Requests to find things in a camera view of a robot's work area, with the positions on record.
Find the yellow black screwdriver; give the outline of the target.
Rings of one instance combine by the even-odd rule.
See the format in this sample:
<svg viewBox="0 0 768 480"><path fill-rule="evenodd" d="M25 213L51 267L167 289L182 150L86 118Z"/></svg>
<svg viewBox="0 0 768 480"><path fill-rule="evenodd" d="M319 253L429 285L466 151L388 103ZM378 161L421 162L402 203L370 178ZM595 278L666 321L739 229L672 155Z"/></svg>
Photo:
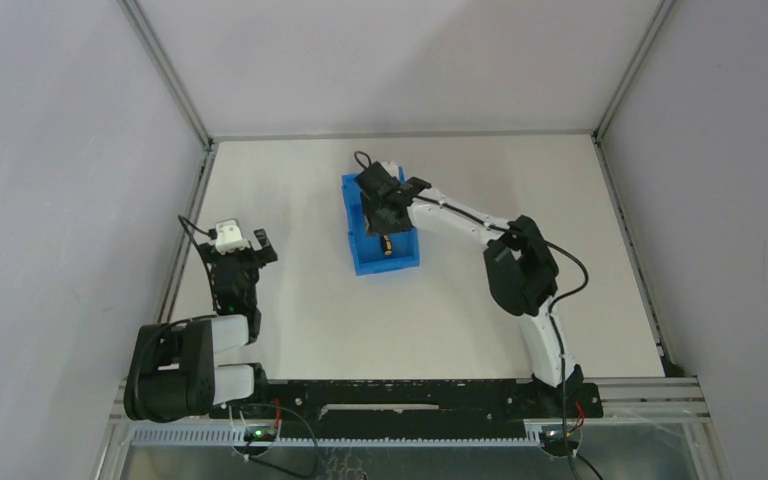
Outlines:
<svg viewBox="0 0 768 480"><path fill-rule="evenodd" d="M389 235L380 236L380 246L385 256L393 255L393 244Z"/></svg>

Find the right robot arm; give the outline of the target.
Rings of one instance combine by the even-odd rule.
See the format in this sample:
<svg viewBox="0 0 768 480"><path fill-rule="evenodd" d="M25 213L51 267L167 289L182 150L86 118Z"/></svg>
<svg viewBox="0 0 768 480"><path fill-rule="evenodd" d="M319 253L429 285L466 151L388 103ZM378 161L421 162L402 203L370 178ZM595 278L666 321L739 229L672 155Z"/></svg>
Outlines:
<svg viewBox="0 0 768 480"><path fill-rule="evenodd" d="M353 181L359 189L361 224L389 254L395 235L413 231L450 234L476 243L481 250L492 299L517 318L530 356L539 406L552 416L565 415L578 400L583 383L558 320L556 254L567 250L547 240L536 222L481 213L446 196L430 182L402 180L391 162L367 159Z"/></svg>

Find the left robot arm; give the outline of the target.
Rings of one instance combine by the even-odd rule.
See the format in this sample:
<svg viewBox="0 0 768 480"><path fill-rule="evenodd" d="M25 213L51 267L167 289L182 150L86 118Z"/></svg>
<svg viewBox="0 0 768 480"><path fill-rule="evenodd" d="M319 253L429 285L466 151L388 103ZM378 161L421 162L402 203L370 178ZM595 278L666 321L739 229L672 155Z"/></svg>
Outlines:
<svg viewBox="0 0 768 480"><path fill-rule="evenodd" d="M248 240L236 223L218 224L197 245L212 301L209 314L140 328L123 396L127 417L170 423L208 414L233 400L250 417L271 407L271 388L255 379L252 364L221 367L217 355L254 343L262 314L260 271L278 255L265 230Z"/></svg>

